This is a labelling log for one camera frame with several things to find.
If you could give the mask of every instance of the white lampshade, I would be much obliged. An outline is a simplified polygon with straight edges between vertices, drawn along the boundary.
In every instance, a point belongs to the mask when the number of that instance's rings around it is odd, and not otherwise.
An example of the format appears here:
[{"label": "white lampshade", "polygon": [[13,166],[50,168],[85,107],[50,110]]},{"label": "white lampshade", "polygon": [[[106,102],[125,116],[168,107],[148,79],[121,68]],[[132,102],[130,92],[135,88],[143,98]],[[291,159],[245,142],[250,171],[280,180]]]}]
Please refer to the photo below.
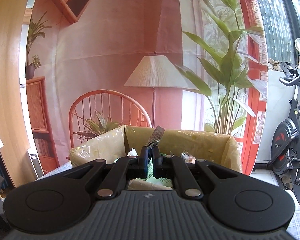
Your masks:
[{"label": "white lampshade", "polygon": [[144,56],[124,86],[195,88],[164,55]]}]

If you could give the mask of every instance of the pink wall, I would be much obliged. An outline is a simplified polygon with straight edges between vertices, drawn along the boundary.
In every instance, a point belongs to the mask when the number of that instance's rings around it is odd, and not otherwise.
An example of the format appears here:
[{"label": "pink wall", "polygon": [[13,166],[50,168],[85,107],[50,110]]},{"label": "pink wall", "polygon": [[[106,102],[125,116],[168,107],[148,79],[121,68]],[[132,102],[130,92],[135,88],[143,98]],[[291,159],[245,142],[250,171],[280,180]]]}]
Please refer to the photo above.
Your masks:
[{"label": "pink wall", "polygon": [[[90,0],[77,23],[69,25],[51,0],[36,0],[34,20],[46,11],[52,29],[31,54],[42,66],[48,109],[60,164],[70,148],[68,114],[82,94],[98,89],[122,92],[151,116],[152,89],[123,87],[143,56],[156,51],[182,64],[179,0]],[[181,128],[181,89],[157,90],[156,123]]]}]

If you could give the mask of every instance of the exercise bike handlebar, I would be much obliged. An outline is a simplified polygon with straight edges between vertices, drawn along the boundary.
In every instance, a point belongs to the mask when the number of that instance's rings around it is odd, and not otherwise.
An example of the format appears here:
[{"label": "exercise bike handlebar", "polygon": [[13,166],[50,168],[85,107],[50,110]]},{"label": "exercise bike handlebar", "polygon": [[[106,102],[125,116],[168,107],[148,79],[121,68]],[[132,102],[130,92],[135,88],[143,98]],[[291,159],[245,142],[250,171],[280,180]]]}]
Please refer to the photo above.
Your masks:
[{"label": "exercise bike handlebar", "polygon": [[279,81],[288,87],[292,87],[300,82],[300,76],[295,77],[295,78],[280,77]]}]

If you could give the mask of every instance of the metal pin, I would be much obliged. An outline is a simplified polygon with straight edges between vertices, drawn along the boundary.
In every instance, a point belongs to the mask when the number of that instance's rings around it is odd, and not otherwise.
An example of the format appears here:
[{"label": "metal pin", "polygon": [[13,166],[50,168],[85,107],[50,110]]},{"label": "metal pin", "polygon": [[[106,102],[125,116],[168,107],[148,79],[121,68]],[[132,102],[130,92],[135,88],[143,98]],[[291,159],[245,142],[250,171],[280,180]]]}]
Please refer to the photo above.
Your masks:
[{"label": "metal pin", "polygon": [[103,188],[98,190],[98,195],[100,197],[110,197],[113,195],[113,191],[108,188]]},{"label": "metal pin", "polygon": [[188,197],[198,197],[201,195],[201,191],[196,188],[190,188],[185,191]]}]

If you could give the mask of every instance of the chair backrest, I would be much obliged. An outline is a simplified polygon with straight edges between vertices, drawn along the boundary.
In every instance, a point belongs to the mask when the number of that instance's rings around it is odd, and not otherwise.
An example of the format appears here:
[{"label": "chair backrest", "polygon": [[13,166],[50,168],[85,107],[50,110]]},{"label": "chair backrest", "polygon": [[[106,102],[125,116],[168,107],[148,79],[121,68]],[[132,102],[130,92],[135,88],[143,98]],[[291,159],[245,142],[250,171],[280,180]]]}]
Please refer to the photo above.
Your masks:
[{"label": "chair backrest", "polygon": [[86,139],[75,132],[88,131],[84,119],[94,119],[99,111],[103,117],[111,122],[151,127],[151,120],[145,109],[133,98],[113,90],[96,90],[80,96],[69,111],[69,131],[71,147],[74,140],[78,144]]}]

